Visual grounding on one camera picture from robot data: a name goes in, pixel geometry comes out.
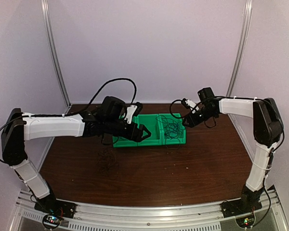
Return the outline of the aluminium frame post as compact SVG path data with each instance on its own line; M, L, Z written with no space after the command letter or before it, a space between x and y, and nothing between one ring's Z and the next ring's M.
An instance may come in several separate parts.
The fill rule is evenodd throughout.
M48 0L41 0L41 12L43 15L43 21L45 24L45 29L46 29L46 36L50 48L50 54L51 54L51 60L53 63L54 71L55 71L55 76L58 81L59 89L62 94L64 103L66 107L69 107L71 105L66 85L63 79L59 59L58 59L58 54L56 50L56 45L54 41L54 35L53 35L53 29L52 29L52 23L51 23L51 16L50 16L50 11L49 11L49 1Z
M244 49L246 47L249 30L250 30L251 18L252 18L252 3L253 3L252 0L245 1L243 21L242 21L242 27L241 27L240 37L239 37L238 48L236 52L236 58L235 58L234 67L232 70L226 96L231 96L234 91L234 87L235 87L238 73L240 70L240 66L242 63Z

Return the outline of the right circuit board with LEDs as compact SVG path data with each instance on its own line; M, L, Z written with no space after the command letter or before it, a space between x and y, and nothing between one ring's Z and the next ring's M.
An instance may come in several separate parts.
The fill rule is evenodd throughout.
M248 216L242 216L242 217L236 218L236 224L242 229L249 229L254 225L254 223L255 223L254 215L248 215Z

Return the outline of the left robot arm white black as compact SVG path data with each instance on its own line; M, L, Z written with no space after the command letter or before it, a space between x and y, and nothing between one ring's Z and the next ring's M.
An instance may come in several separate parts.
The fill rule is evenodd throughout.
M113 96L104 98L93 111L82 110L75 114L31 114L15 108L5 126L1 128L2 160L24 181L24 184L41 200L41 206L54 214L60 204L51 189L29 160L25 142L47 137L93 137L109 134L133 142L151 137L143 124L133 122L143 105L139 102L126 105Z

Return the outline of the left aluminium frame post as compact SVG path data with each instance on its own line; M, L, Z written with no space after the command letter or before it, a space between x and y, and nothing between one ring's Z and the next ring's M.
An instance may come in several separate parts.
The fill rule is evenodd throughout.
M54 71L55 71L55 76L58 81L59 89L62 94L64 103L66 107L69 107L71 105L66 85L63 79L59 59L58 59L58 54L56 50L56 45L54 41L54 35L53 35L53 29L52 29L52 23L51 23L51 16L50 16L50 11L49 11L49 1L48 0L41 0L41 12L43 15L43 21L45 24L45 29L46 29L46 36L50 48L50 54L51 54L51 60L53 63Z

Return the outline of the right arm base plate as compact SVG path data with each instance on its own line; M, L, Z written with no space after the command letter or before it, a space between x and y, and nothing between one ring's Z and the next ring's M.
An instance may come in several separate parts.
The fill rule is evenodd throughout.
M220 204L220 206L224 218L252 213L255 210L262 208L261 202L255 202L251 205L246 205L242 202L241 199L236 199L233 201L225 200Z

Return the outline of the green bin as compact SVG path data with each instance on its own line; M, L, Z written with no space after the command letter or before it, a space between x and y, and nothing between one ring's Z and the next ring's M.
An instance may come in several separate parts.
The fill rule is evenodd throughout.
M181 115L176 113L159 114L158 121L162 128L162 144L168 145L184 145L186 144L186 129L182 125Z
M137 147L138 143L134 141L130 141L123 137L113 136L113 147L114 148L126 148L126 147Z
M138 115L139 125L142 124L151 132L151 136L138 146L161 146L162 145L162 128L158 121L159 114L140 114Z

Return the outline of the front aluminium rail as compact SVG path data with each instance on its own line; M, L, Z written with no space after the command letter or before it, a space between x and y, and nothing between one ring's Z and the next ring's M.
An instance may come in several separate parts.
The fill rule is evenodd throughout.
M76 205L74 217L64 218L54 231L289 231L276 190L268 190L268 194L270 211L252 229L241 228L237 224L239 216L226 218L221 209L222 201L164 207L72 202ZM47 230L41 223L45 213L35 210L32 200L30 192L20 191L8 231Z

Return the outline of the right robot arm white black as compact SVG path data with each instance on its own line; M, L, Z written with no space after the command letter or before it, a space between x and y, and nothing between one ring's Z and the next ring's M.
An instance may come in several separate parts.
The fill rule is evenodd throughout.
M210 87L198 91L199 103L186 98L181 104L190 112L183 116L183 125L193 128L220 114L251 118L256 152L249 177L242 189L237 208L248 212L258 202L264 191L265 177L272 167L275 151L280 147L284 136L284 126L273 98L258 99L226 97L214 95Z

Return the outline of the circuit board with leds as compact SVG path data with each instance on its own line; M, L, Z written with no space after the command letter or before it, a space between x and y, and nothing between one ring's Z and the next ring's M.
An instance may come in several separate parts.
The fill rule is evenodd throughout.
M242 216L242 217L236 218L236 224L242 229L249 229L254 225L254 223L255 223L254 215L248 215L248 216Z
M42 225L47 229L56 229L60 226L63 219L51 214L47 214L42 218Z

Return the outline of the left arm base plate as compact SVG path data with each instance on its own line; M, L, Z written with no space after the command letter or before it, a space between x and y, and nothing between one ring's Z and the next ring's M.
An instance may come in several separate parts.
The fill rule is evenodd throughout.
M61 218L73 218L76 204L57 199L36 199L34 209Z

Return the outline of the right aluminium frame post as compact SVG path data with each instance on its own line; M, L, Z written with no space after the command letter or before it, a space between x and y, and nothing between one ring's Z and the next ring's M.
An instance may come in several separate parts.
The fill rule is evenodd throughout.
M244 49L246 47L249 30L250 30L251 18L252 18L252 3L253 3L252 0L245 1L243 21L242 21L242 27L241 27L240 37L239 37L238 48L236 52L236 58L235 58L234 67L232 70L226 96L231 96L234 91L234 87L235 87L238 73L240 70L240 66L242 63Z

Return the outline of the left circuit board with LEDs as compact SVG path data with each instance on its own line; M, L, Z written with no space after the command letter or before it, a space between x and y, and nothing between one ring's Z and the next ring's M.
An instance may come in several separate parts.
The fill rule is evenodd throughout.
M42 218L42 225L47 229L56 229L60 226L63 219L51 214L47 214Z

